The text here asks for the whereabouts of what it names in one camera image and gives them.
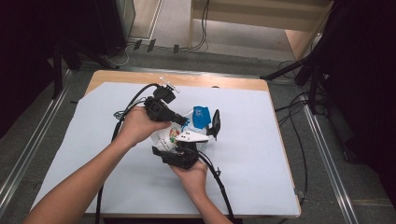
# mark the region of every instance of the white backdrop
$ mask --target white backdrop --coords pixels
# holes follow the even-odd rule
[[[104,83],[78,102],[75,116],[39,191],[36,204],[54,186],[98,154],[111,140],[123,110],[145,85]],[[218,141],[210,140],[204,153],[221,170],[223,182],[236,216],[300,215],[290,168],[267,91],[178,87],[169,107],[186,114],[194,106],[209,107],[211,116],[220,111]],[[150,96],[153,88],[142,96]],[[152,142],[132,148],[105,183],[103,214],[196,215],[178,178],[152,154]],[[227,214],[227,207],[210,172],[207,194]],[[94,213],[96,199],[87,210]]]

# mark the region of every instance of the blue object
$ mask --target blue object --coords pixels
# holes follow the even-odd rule
[[[212,122],[210,112],[207,107],[195,106],[192,113],[192,123],[194,128],[203,129],[206,125]]]
[[[183,126],[181,126],[181,132],[182,132],[182,133],[184,132],[184,128],[187,127],[187,126],[189,126],[189,123],[190,123],[190,119],[187,119],[187,121],[183,124]]]

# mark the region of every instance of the person's right hand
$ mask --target person's right hand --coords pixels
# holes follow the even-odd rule
[[[193,199],[206,195],[207,166],[201,161],[196,162],[189,170],[170,166],[172,171],[180,178],[181,184],[187,194]]]
[[[147,115],[145,107],[135,106],[126,115],[114,142],[118,142],[119,145],[129,149],[148,138],[155,131],[167,128],[170,125],[170,121],[152,121]]]

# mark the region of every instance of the black cable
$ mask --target black cable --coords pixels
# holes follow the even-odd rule
[[[206,156],[206,154],[205,154],[204,152],[202,152],[202,151],[198,151],[198,152],[199,152],[201,155],[205,156],[206,159],[209,161],[210,165],[213,166],[212,161]]]
[[[279,63],[279,64],[277,65],[277,71],[280,70],[280,65],[281,65],[282,63],[295,63],[295,62],[296,62],[296,61],[283,61],[283,62],[281,62],[281,63]],[[286,76],[286,73],[283,74],[282,76],[283,76],[283,77],[286,77],[286,78],[294,78],[294,77],[288,77],[288,76]]]
[[[202,45],[204,43],[206,43],[206,23],[207,23],[207,14],[209,12],[209,0],[206,1],[205,7],[204,7],[204,12],[202,14],[202,18],[201,18],[201,27],[202,27],[202,38],[201,41],[198,45],[191,47],[191,48],[180,48],[180,49],[187,49],[187,50],[191,50],[191,51],[195,51],[198,50],[202,47]]]
[[[305,92],[299,94],[298,96],[303,95],[303,94],[305,94],[305,93],[308,93],[308,92],[305,91]],[[322,95],[322,96],[324,96],[324,97],[327,96],[326,94],[320,93],[320,92],[317,92],[317,95]],[[308,100],[298,101],[298,102],[295,102],[295,103],[293,103],[293,104],[291,104],[291,105],[286,105],[286,106],[277,108],[277,109],[275,109],[275,112],[279,112],[279,111],[281,111],[281,110],[288,109],[290,106],[295,106],[295,105],[299,105],[299,104],[304,104],[305,102],[308,102]],[[321,113],[320,113],[320,112],[318,112],[318,111],[315,109],[315,114],[318,114],[318,115],[326,115],[327,109],[326,109],[326,105],[325,105],[325,103],[324,103],[323,100],[315,100],[315,105],[323,105],[323,106],[324,106],[324,112],[321,112]]]
[[[300,113],[300,111],[304,108],[304,106],[307,104],[299,104],[299,105],[294,105],[293,109],[291,110],[292,114],[288,114],[285,118],[281,119],[278,121],[279,127],[281,127],[291,116],[296,115]]]
[[[110,63],[112,63],[112,64],[114,64],[114,65],[116,65],[118,68],[120,68],[120,66],[124,66],[125,64],[127,64],[128,62],[129,62],[129,59],[130,59],[130,57],[129,57],[129,54],[128,54],[128,48],[129,47],[131,47],[131,46],[133,46],[134,45],[134,43],[133,44],[131,44],[131,45],[128,45],[127,47],[125,47],[125,49],[124,49],[124,52],[125,52],[125,55],[126,55],[126,61],[124,62],[124,63],[114,63],[113,61],[111,61],[110,60],[110,58],[109,57],[107,57],[107,55],[105,55],[105,58],[110,62]]]
[[[300,149],[301,149],[301,152],[302,152],[302,156],[303,156],[303,163],[304,163],[304,197],[299,200],[300,206],[303,205],[306,193],[308,192],[308,169],[307,169],[307,165],[306,165],[306,157],[305,157],[305,151],[304,151],[303,143],[302,143],[300,135],[297,132],[297,128],[295,126],[295,123],[293,121],[292,116],[294,114],[300,112],[301,109],[304,108],[304,106],[308,104],[307,100],[294,102],[294,101],[296,101],[298,99],[298,97],[300,97],[300,96],[302,96],[304,94],[307,94],[307,92],[302,92],[302,93],[298,94],[296,97],[294,97],[294,99],[290,102],[290,104],[288,106],[281,107],[281,108],[279,108],[277,110],[277,111],[281,111],[281,110],[284,110],[286,108],[289,110],[289,114],[286,116],[286,118],[290,119],[291,125],[293,127],[294,132],[296,133],[296,136],[297,136],[297,139],[298,139],[298,142],[299,142],[299,146],[300,146]],[[299,110],[296,113],[292,113],[292,111],[295,110],[296,108],[299,108]],[[278,222],[278,224],[284,223],[286,220],[287,220],[286,218],[283,218],[283,219],[281,219]]]
[[[162,47],[162,46],[154,46],[154,49],[169,49],[169,50],[174,50],[174,48],[170,47]],[[189,48],[179,48],[179,51],[187,51],[190,53],[205,53],[205,51],[197,51],[197,50],[190,50]]]
[[[209,170],[212,173],[213,177],[215,177],[216,182],[218,182],[218,184],[219,184],[219,188],[220,188],[221,194],[222,194],[222,196],[224,198],[224,202],[227,205],[228,214],[230,216],[229,219],[231,220],[232,223],[236,223],[235,217],[233,216],[233,209],[231,208],[230,201],[228,200],[227,192],[225,191],[224,185],[221,183],[221,180],[219,178],[218,172],[216,172],[215,168],[212,165],[212,162],[209,162],[206,159],[207,156],[203,156],[202,154],[204,154],[204,153],[202,153],[201,151],[199,151],[199,152],[200,152],[198,154],[199,158],[201,158],[201,160],[207,165],[207,167],[209,168]]]
[[[126,106],[126,108],[123,110],[122,113],[121,113],[121,111],[116,112],[116,114],[117,114],[117,113],[120,113],[120,118],[117,118],[117,117],[116,117],[117,119],[119,119],[119,122],[117,123],[117,125],[116,125],[116,127],[115,127],[115,129],[114,129],[114,133],[113,133],[113,136],[112,136],[112,138],[111,138],[111,142],[114,141],[114,139],[115,139],[115,138],[117,137],[117,135],[119,134],[119,130],[120,130],[121,124],[123,123],[123,121],[124,121],[124,119],[125,119],[125,116],[126,116],[126,115],[128,114],[128,112],[131,111],[131,109],[134,107],[134,106],[132,106],[131,108],[129,108],[129,106],[132,105],[132,104],[134,103],[134,101],[136,101],[137,97],[139,97],[139,95],[142,94],[143,91],[145,91],[146,89],[148,89],[148,88],[150,88],[150,87],[152,87],[152,86],[155,86],[155,87],[157,87],[157,88],[160,87],[160,85],[157,84],[157,83],[148,84],[147,86],[143,87],[142,90],[140,90],[140,91],[134,96],[134,98],[133,98],[133,99],[131,100],[131,102]],[[99,221],[100,221],[100,209],[101,209],[101,203],[102,203],[103,187],[104,187],[104,185],[99,189],[99,192],[98,192],[98,195],[97,195],[97,198],[96,198],[95,224],[99,224]]]
[[[132,106],[132,107],[129,108],[129,109],[128,109],[128,107],[129,107],[129,106],[128,106],[125,110],[128,110],[128,112],[129,112],[129,111],[130,111],[133,107],[135,107],[136,105],[143,104],[143,103],[145,103],[145,102],[150,102],[150,101],[155,101],[155,99],[153,98],[153,99],[150,99],[150,100],[139,101],[139,102],[137,102],[136,104],[134,104],[134,106]],[[116,119],[124,119],[125,110],[119,110],[119,111],[115,112],[115,113],[113,114],[113,116],[114,116]]]

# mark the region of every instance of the floor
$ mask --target floor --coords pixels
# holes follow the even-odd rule
[[[263,31],[255,29],[255,27],[234,26],[230,23],[216,22],[208,24],[207,42],[209,48],[205,52],[181,51],[174,54],[173,49],[168,47],[172,48],[174,44],[187,45],[186,34],[188,32],[181,32],[186,29],[185,22],[181,22],[178,27],[175,26],[176,21],[180,21],[176,14],[182,15],[185,12],[183,11],[185,10],[185,5],[183,5],[185,2],[188,1],[163,1],[152,33],[152,38],[157,40],[156,48],[152,52],[147,52],[147,46],[142,46],[138,50],[128,49],[127,53],[130,60],[120,70],[132,71],[136,68],[150,68],[194,71],[212,75],[216,73],[216,76],[258,78],[258,76],[271,74],[279,67],[290,63],[282,62],[293,60],[286,35],[284,35],[284,32],[282,34],[280,30]],[[174,10],[175,6],[171,6],[174,3],[180,5],[179,10]],[[197,35],[194,35],[194,38],[199,36],[199,30],[195,32]],[[249,36],[238,37],[246,33],[249,33]],[[68,92],[37,147],[35,156],[21,179],[21,183],[15,189],[14,196],[7,209],[0,216],[0,223],[21,223],[23,217],[29,212],[56,150],[63,141],[68,123],[73,118],[76,109],[76,104],[73,102],[83,97],[92,73],[102,69],[97,63],[84,56],[81,56],[81,60],[83,61],[83,67],[80,71],[71,72]],[[121,52],[111,60],[116,63],[125,63],[127,58],[125,53]],[[292,76],[294,76],[293,73],[287,74],[287,77]],[[300,92],[300,89],[293,85],[287,77],[280,77],[278,80],[268,82],[275,108],[288,105],[291,99]],[[29,138],[32,136],[40,118],[45,114],[46,108],[51,102],[51,94],[52,86],[49,86],[17,120],[8,134],[0,139],[1,183],[4,183],[7,179],[13,164],[16,163],[29,142]],[[286,114],[280,112],[276,115],[281,119]],[[329,119],[325,116],[316,116],[316,119],[357,219],[348,221],[343,215],[332,180],[318,148],[317,139],[302,108],[300,113],[293,116],[293,120],[304,146],[308,188],[302,205],[302,215],[298,218],[288,219],[284,223],[396,223],[395,210],[382,189],[376,173],[364,164],[346,162],[343,158],[340,142]],[[305,185],[304,160],[296,138],[296,132],[290,121],[280,125],[280,131],[293,180],[296,188],[301,192]],[[281,223],[282,221],[281,218],[276,217],[244,219],[244,223],[247,224]],[[80,223],[93,223],[93,220],[91,217],[84,217]]]
[[[134,25],[131,29],[131,38],[151,39],[162,0],[134,0]]]

